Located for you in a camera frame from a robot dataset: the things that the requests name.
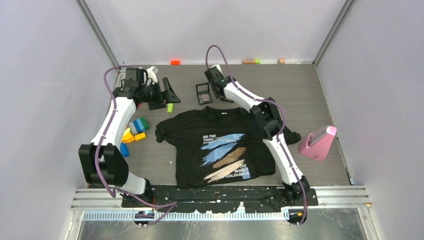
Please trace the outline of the black printed t-shirt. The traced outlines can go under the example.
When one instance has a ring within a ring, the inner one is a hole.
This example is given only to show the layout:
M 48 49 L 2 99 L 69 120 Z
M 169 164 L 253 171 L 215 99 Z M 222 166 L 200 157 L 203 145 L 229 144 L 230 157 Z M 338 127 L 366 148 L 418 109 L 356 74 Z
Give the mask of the black printed t-shirt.
M 189 110 L 156 125 L 156 141 L 176 149 L 180 188 L 229 184 L 276 173 L 276 162 L 253 132 L 244 108 Z

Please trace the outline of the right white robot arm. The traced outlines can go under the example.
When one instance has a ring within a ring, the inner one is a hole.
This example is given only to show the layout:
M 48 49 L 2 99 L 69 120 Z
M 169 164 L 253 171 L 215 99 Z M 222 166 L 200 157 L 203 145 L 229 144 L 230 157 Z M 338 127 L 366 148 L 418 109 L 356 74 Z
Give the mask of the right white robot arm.
M 249 111 L 253 131 L 272 154 L 281 173 L 284 195 L 291 205 L 308 205 L 307 191 L 310 189 L 307 178 L 297 167 L 285 141 L 284 121 L 280 106 L 269 98 L 263 98 L 244 88 L 233 77 L 225 77 L 220 65 L 209 67 L 204 72 L 216 97 L 224 97 Z

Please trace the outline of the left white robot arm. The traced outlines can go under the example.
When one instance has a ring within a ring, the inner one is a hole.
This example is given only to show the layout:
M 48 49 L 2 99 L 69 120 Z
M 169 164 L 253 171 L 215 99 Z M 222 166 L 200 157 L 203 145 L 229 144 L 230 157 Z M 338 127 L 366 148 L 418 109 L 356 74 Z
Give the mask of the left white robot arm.
M 128 196 L 141 207 L 152 207 L 154 194 L 148 179 L 131 173 L 121 150 L 122 138 L 138 106 L 147 103 L 150 110 L 180 103 L 168 78 L 158 81 L 156 66 L 143 68 L 120 65 L 130 77 L 115 89 L 106 86 L 111 103 L 103 124 L 88 144 L 78 149 L 82 171 L 89 185 L 103 187 L 114 198 L 117 192 Z

